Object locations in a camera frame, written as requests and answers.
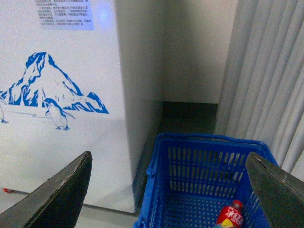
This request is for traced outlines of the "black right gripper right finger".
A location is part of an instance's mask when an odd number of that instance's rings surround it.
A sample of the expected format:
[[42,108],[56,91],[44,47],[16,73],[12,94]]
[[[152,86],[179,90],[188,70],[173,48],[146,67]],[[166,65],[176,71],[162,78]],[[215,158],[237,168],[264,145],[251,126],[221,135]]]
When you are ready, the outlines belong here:
[[246,169],[253,192],[272,228],[304,226],[304,182],[251,152]]

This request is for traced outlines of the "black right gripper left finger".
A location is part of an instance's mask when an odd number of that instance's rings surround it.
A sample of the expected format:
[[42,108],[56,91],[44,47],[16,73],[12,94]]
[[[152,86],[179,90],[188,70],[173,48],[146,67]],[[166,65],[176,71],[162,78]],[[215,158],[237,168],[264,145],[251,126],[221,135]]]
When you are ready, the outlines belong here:
[[89,186],[92,154],[83,152],[0,215],[2,228],[73,228]]

